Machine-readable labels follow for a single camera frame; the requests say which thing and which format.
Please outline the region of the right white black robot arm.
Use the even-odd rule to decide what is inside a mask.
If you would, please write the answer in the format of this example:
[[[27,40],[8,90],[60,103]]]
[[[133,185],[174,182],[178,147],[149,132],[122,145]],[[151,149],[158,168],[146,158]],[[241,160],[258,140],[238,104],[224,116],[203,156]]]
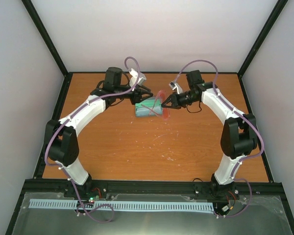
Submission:
[[[205,82],[200,71],[188,72],[186,78],[189,90],[182,91],[176,80],[170,82],[173,93],[161,106],[180,109],[195,102],[204,104],[223,124],[220,139],[223,156],[210,183],[211,195],[218,198],[233,187],[235,175],[244,158],[257,147],[256,118],[233,106],[221,93],[216,82]]]

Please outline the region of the red transparent sunglasses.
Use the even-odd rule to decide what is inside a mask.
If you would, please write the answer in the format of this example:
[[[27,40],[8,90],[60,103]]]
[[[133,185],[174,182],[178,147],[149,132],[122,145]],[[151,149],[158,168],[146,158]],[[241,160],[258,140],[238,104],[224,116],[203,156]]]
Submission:
[[[162,102],[167,98],[166,92],[160,90],[156,96],[150,97],[136,107],[137,117],[159,117],[167,121],[170,118],[170,112],[167,108],[162,107]]]

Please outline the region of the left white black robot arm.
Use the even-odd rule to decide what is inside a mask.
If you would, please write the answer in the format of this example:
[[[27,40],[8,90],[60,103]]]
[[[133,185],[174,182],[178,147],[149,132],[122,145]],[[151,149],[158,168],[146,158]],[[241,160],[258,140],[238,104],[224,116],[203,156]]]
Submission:
[[[81,197],[91,194],[92,177],[82,166],[78,155],[78,135],[99,114],[119,99],[129,99],[131,104],[138,104],[153,96],[151,90],[143,85],[146,77],[143,73],[131,69],[125,85],[121,84],[124,71],[109,67],[105,79],[100,81],[87,99],[66,117],[50,120],[46,124],[44,136],[44,159],[49,165],[59,167],[75,185],[75,191]]]

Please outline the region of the grey glasses case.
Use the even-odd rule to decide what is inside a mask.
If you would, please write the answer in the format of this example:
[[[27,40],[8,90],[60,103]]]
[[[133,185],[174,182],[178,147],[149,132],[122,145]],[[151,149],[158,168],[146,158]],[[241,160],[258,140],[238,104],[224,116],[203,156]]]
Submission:
[[[135,116],[138,118],[161,116],[163,114],[163,108],[161,107],[161,99],[152,97],[151,100],[135,104]]]

